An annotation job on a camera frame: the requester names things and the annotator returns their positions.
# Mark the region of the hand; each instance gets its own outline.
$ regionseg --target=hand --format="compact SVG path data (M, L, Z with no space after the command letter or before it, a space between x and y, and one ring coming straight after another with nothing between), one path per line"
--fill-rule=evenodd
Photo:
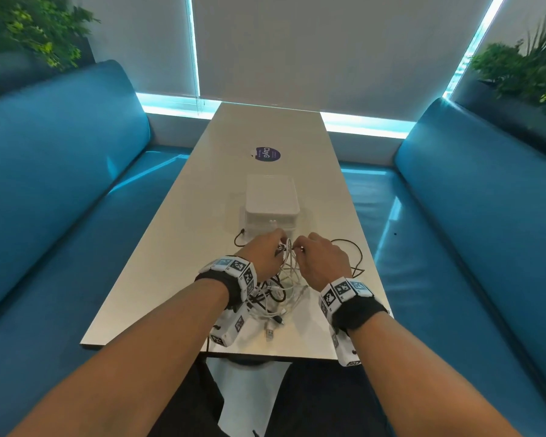
M348 255L317 233L299 236L293 243L293 250L299 271L314 290L322 291L340 277L352 277Z
M283 265L283 254L275 256L279 242L287 242L287 234L281 228L257 236L236 253L253 263L258 282L275 276Z

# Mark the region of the table top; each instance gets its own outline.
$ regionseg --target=table top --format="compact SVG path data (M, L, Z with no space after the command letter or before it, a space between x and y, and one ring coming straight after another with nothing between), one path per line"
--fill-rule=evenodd
M280 153L257 160L257 147ZM321 115L317 112L223 103L196 144L85 336L83 345L106 345L153 308L189 285L211 260L234 253L243 225L248 174L289 175L301 212L294 238L311 231L355 242L364 259L360 276L388 309L360 221ZM354 265L359 254L341 243ZM336 359L318 293L307 288L285 325L267 341L262 321L249 319L228 348L208 350L292 358Z

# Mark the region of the person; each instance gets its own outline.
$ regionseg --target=person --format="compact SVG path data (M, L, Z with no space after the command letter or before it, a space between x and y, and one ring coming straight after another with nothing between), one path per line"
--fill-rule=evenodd
M285 239L277 229L236 256L253 263L263 281L277 274L283 255L275 252ZM299 236L293 245L314 290L352 276L346 253L320 235ZM10 436L225 436L217 425L218 390L197 357L228 302L224 283L196 280L54 387ZM469 382L383 310L348 333L362 367L292 364L266 437L373 437L388 435L390 426L398 437L519 436Z

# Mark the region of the person's left arm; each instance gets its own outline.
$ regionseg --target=person's left arm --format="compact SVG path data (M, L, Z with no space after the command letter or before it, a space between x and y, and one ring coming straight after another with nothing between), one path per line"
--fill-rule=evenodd
M255 238L237 256L259 281L274 276L285 232ZM53 388L10 437L146 437L228 304L224 284L199 279L113 339Z

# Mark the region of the black planter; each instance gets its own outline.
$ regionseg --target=black planter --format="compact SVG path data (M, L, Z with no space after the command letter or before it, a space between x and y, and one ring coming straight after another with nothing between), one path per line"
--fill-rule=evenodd
M85 67L94 64L95 59L87 38L77 37L76 40L74 44L81 50L81 58L76 61L77 65ZM60 73L61 71L53 69L32 53L0 53L0 96L48 80Z
M497 97L495 89L477 80L473 72L452 97L453 101L503 131L546 154L546 113L517 98Z

